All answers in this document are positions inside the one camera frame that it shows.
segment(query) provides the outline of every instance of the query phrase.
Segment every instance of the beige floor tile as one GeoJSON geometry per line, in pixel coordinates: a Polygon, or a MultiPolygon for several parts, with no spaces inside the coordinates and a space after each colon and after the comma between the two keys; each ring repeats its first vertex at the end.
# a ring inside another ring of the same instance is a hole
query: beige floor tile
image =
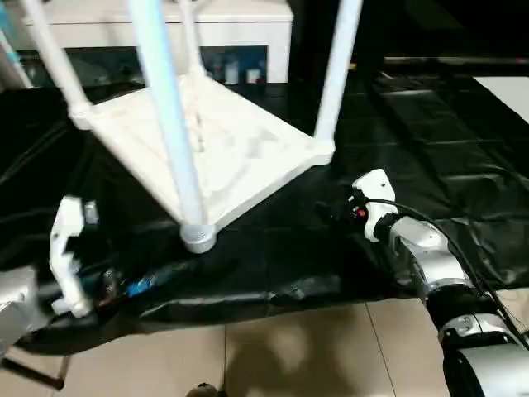
{"type": "Polygon", "coordinates": [[[394,396],[364,304],[229,325],[230,397],[394,396]]]}
{"type": "MultiPolygon", "coordinates": [[[[62,357],[35,356],[20,349],[12,348],[7,356],[20,364],[50,376],[57,376],[62,357]]],[[[0,371],[0,395],[6,397],[51,397],[53,390],[24,380],[5,371],[0,371]]]]}
{"type": "Polygon", "coordinates": [[[155,335],[123,337],[72,357],[57,397],[175,397],[173,378],[155,335]]]}
{"type": "Polygon", "coordinates": [[[418,299],[368,304],[397,397],[449,396],[437,331],[418,299]]]}
{"type": "Polygon", "coordinates": [[[184,397],[201,383],[222,386],[226,327],[187,328],[159,335],[174,380],[175,396],[184,397]]]}
{"type": "Polygon", "coordinates": [[[498,292],[503,304],[511,314],[520,331],[529,329],[529,289],[514,289],[498,292]]]}

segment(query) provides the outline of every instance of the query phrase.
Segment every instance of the white table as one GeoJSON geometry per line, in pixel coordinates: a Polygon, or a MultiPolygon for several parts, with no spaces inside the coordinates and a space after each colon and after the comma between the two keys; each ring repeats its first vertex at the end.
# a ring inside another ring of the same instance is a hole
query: white table
{"type": "MultiPolygon", "coordinates": [[[[173,55],[183,73],[187,56],[179,6],[163,2],[173,55]]],[[[266,46],[268,81],[288,80],[293,13],[286,0],[202,0],[197,7],[201,46],[266,46]]],[[[126,0],[51,0],[45,13],[63,48],[136,46],[126,0]]],[[[31,20],[25,23],[32,27],[31,20]]]]}

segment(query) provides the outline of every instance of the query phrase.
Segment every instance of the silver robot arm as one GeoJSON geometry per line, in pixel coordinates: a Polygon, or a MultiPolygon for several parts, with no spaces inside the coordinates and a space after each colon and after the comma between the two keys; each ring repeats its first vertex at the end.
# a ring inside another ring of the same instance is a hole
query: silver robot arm
{"type": "Polygon", "coordinates": [[[413,278],[444,353],[443,368],[452,397],[529,395],[529,351],[498,311],[489,294],[478,291],[447,236],[434,225],[398,213],[395,206],[369,199],[394,200],[383,170],[358,179],[358,206],[350,198],[352,216],[365,219],[365,236],[386,244],[395,261],[413,278]]]}

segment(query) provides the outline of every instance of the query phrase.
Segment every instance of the black cable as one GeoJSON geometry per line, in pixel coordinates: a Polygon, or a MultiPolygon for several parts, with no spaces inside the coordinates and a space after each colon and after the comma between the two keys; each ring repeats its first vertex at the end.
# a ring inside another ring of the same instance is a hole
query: black cable
{"type": "Polygon", "coordinates": [[[460,257],[460,259],[464,262],[465,271],[469,274],[470,278],[472,279],[472,282],[474,283],[474,286],[476,289],[483,294],[484,292],[488,292],[490,296],[492,297],[494,303],[498,306],[499,312],[502,314],[503,321],[505,322],[505,325],[507,325],[507,328],[509,331],[518,339],[518,341],[524,346],[527,350],[529,350],[529,344],[527,344],[526,338],[520,333],[514,322],[511,320],[511,317],[508,315],[508,311],[505,308],[505,305],[501,301],[501,299],[498,297],[498,294],[496,291],[490,286],[488,281],[479,274],[479,272],[474,268],[472,265],[472,262],[469,260],[469,258],[464,254],[463,250],[460,249],[460,247],[457,245],[457,243],[450,237],[450,235],[444,230],[444,228],[439,225],[439,222],[434,221],[432,218],[428,217],[424,213],[421,213],[420,211],[417,211],[415,208],[408,207],[407,205],[395,203],[392,200],[384,200],[381,198],[365,198],[366,202],[369,203],[380,203],[380,204],[387,204],[387,205],[393,205],[394,207],[397,207],[398,209],[401,209],[405,212],[405,215],[409,215],[412,218],[415,218],[418,221],[428,222],[431,225],[435,226],[439,232],[444,234],[446,236],[446,240],[448,240],[449,244],[454,248],[456,251],[456,255],[460,257]]]}

